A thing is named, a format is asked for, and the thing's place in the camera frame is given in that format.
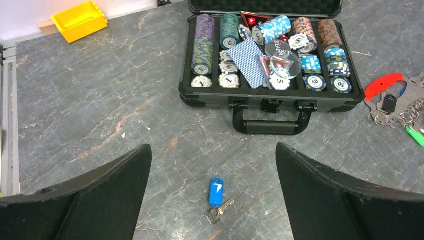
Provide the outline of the red keyring with key bunch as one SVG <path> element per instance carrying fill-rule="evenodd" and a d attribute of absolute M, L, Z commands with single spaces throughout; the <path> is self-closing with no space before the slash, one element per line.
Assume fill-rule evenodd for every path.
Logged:
<path fill-rule="evenodd" d="M 405 87 L 396 97 L 388 93 L 396 83 Z M 405 77 L 402 73 L 390 73 L 371 82 L 364 90 L 365 104 L 370 108 L 369 116 L 378 126 L 393 129 L 403 128 L 421 147 L 424 146 L 424 73 L 416 77 Z"/>

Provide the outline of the blue tag with key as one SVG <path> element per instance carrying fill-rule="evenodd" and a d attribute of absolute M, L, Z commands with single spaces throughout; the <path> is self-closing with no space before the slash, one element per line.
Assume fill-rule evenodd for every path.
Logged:
<path fill-rule="evenodd" d="M 224 201 L 225 182 L 220 177 L 215 177 L 210 182 L 209 208 L 205 212 L 205 217 L 211 225 L 216 225 L 222 220 L 227 208 L 235 203 L 233 198 Z"/>

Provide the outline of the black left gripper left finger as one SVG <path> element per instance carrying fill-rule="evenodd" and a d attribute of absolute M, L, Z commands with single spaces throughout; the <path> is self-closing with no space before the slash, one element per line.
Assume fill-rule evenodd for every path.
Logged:
<path fill-rule="evenodd" d="M 30 195 L 0 200 L 3 240 L 131 240 L 152 165 L 142 144 L 121 157 Z"/>

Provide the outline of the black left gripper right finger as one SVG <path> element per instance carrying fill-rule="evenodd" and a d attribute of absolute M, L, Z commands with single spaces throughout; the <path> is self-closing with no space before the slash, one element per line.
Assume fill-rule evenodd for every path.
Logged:
<path fill-rule="evenodd" d="M 296 240 L 421 240 L 424 196 L 370 183 L 285 144 L 276 166 Z"/>

